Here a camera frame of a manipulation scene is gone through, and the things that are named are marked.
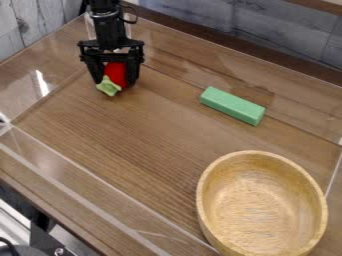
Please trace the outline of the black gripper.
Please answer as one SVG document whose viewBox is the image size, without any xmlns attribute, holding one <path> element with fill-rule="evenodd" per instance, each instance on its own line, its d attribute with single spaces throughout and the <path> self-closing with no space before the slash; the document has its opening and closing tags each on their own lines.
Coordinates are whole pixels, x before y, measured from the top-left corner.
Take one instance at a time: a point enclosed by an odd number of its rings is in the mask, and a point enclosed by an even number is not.
<svg viewBox="0 0 342 256">
<path fill-rule="evenodd" d="M 120 39 L 116 46 L 101 46 L 97 40 L 77 42 L 80 61 L 87 68 L 96 84 L 103 80 L 104 62 L 125 63 L 125 82 L 132 87 L 139 79 L 140 64 L 144 62 L 144 42 L 133 39 Z"/>
</svg>

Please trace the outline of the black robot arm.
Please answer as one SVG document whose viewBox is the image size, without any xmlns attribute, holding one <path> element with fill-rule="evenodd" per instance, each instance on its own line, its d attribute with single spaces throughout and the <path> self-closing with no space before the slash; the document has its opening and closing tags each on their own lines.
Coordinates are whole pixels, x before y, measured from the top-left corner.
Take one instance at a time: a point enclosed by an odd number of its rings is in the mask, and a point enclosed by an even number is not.
<svg viewBox="0 0 342 256">
<path fill-rule="evenodd" d="M 105 65 L 121 64 L 125 68 L 123 81 L 133 86 L 144 62 L 144 42 L 127 36 L 124 24 L 135 24 L 136 21 L 124 19 L 125 6 L 120 0 L 85 0 L 85 5 L 89 7 L 96 38 L 77 42 L 80 61 L 85 63 L 96 83 L 103 80 Z"/>
</svg>

